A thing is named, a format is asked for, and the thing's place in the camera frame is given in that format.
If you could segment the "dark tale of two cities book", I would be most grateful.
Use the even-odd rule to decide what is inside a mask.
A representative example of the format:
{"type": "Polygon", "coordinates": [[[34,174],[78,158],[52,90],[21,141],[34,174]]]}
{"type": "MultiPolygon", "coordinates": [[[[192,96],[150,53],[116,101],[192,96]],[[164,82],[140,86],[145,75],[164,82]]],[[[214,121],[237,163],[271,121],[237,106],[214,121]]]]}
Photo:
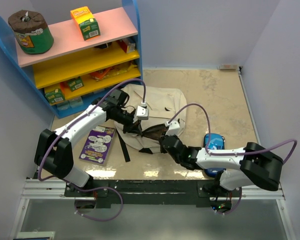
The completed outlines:
{"type": "Polygon", "coordinates": [[[148,127],[142,131],[142,136],[148,139],[159,141],[166,134],[168,127],[162,123],[148,127]]]}

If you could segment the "purple treehouse paperback book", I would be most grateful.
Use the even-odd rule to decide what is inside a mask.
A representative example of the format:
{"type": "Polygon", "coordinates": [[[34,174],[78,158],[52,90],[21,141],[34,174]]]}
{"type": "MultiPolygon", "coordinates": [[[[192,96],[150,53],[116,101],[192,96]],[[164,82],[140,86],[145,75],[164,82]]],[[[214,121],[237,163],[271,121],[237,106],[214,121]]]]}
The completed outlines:
{"type": "Polygon", "coordinates": [[[85,141],[79,159],[105,166],[114,134],[115,129],[112,127],[99,125],[93,128],[85,141]]]}

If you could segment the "beige canvas backpack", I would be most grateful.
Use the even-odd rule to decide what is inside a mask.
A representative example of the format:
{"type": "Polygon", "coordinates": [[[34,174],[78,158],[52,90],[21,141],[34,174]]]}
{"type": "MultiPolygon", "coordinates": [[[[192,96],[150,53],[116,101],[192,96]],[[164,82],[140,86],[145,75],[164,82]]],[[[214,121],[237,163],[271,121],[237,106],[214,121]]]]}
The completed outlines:
{"type": "MultiPolygon", "coordinates": [[[[147,109],[149,109],[149,118],[141,121],[142,131],[154,125],[165,124],[187,104],[186,97],[180,89],[152,86],[146,88],[145,101],[147,109]]],[[[152,155],[161,152],[159,141],[134,133],[123,133],[122,124],[115,122],[114,125],[126,162],[131,160],[127,149],[128,146],[145,154],[152,155]]]]}

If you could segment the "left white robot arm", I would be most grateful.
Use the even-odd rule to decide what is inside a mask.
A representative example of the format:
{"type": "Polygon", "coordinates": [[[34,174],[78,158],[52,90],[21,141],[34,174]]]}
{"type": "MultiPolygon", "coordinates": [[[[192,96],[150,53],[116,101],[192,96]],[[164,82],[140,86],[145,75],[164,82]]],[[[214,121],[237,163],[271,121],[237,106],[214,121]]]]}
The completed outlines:
{"type": "Polygon", "coordinates": [[[52,176],[76,185],[76,191],[89,196],[94,190],[92,176],[74,164],[73,147],[93,128],[113,120],[131,127],[134,115],[123,109],[130,99],[128,93],[114,89],[105,100],[96,99],[75,119],[51,131],[43,130],[35,152],[34,163],[43,165],[52,176]]]}

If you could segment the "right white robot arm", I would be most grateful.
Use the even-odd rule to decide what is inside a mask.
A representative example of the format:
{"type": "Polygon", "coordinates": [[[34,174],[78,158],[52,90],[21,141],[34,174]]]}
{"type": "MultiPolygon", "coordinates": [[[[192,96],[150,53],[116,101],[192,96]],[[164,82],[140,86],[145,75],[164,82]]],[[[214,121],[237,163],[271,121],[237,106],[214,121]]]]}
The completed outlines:
{"type": "Polygon", "coordinates": [[[163,153],[188,170],[222,169],[212,185],[217,196],[250,185],[272,192],[279,189],[283,159],[255,142],[231,150],[205,149],[186,146],[176,135],[166,135],[159,143],[163,153]]]}

